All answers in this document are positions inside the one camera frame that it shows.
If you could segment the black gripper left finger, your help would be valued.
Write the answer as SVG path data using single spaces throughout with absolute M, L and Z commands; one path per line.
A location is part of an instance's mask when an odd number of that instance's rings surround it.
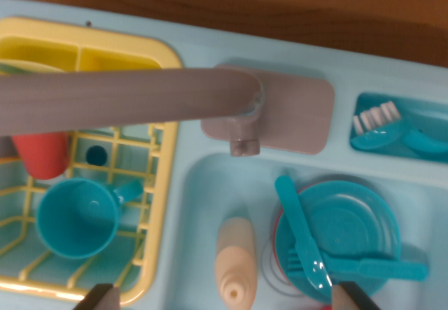
M 78 303 L 79 310 L 120 310 L 120 289 L 110 283 L 97 284 Z

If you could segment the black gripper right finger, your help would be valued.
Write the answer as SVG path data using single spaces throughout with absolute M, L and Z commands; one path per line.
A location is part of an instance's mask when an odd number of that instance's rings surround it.
M 353 281 L 332 286 L 332 310 L 380 310 L 376 303 Z

